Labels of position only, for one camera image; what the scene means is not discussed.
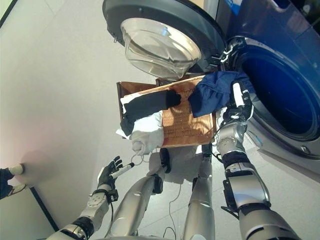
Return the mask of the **robot right hand black glove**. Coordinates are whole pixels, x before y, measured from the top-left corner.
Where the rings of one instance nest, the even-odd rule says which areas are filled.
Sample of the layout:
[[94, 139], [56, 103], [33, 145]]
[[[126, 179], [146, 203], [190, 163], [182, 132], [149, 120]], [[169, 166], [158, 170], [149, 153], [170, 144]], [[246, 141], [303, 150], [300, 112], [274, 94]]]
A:
[[254, 106], [250, 98], [250, 92], [239, 80], [231, 83], [230, 99], [223, 113], [226, 124], [230, 122], [246, 123], [254, 113]]

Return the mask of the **robot left hand black glove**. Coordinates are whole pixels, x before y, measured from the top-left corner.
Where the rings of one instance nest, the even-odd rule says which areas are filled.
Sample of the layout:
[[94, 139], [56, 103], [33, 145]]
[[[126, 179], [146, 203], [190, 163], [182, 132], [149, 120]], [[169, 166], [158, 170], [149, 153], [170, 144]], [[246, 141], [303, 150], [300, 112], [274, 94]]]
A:
[[105, 189], [107, 192], [114, 190], [115, 181], [118, 177], [131, 170], [133, 162], [123, 165], [120, 156], [116, 156], [107, 166], [103, 167], [97, 178], [97, 189]]

